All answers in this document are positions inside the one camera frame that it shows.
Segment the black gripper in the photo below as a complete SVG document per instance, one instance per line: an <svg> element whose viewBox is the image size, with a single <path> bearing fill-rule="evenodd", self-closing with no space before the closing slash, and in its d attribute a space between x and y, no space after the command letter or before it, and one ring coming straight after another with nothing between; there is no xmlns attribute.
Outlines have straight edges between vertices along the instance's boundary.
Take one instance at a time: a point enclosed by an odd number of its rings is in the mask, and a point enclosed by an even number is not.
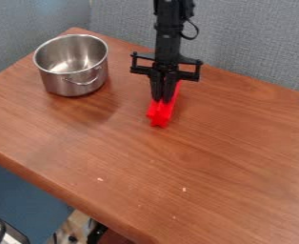
<svg viewBox="0 0 299 244"><path fill-rule="evenodd" d="M130 72L149 77L150 95L154 101L158 101L161 97L165 103L172 101L178 79L194 82L200 80L202 61L185 57L180 53L182 38L180 30L158 31L154 51L134 51L130 54Z"/></svg>

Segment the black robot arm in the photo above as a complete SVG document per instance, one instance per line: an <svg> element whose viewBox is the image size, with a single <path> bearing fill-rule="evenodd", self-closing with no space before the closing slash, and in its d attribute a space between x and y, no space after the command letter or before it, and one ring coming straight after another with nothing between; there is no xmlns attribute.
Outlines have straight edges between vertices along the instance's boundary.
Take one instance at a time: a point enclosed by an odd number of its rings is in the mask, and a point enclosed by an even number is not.
<svg viewBox="0 0 299 244"><path fill-rule="evenodd" d="M149 78L150 96L156 102L172 101L180 80L200 81L204 62L180 53L181 39L194 40L200 33L190 21L194 7L193 0L153 0L154 52L130 54L130 72Z"/></svg>

